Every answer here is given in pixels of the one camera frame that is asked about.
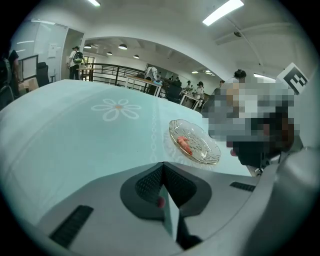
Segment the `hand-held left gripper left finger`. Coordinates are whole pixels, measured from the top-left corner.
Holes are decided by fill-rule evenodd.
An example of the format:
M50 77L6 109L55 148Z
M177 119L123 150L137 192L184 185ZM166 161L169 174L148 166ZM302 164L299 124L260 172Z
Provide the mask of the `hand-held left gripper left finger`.
M173 256L181 246L159 207L163 164L99 177L53 206L37 227L69 256Z

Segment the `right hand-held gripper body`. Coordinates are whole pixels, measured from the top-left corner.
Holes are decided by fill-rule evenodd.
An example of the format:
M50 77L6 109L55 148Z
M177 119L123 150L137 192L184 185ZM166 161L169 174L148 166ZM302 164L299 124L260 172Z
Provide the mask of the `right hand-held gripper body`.
M294 94L289 117L304 147L318 147L318 69L310 78L291 63L276 78Z

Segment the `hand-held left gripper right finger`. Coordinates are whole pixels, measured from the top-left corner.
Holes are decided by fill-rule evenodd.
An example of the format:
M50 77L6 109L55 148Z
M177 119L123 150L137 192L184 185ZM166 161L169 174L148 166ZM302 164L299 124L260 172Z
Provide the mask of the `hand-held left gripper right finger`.
M254 177L164 163L165 219L174 241L202 242L212 237L240 211L257 183Z

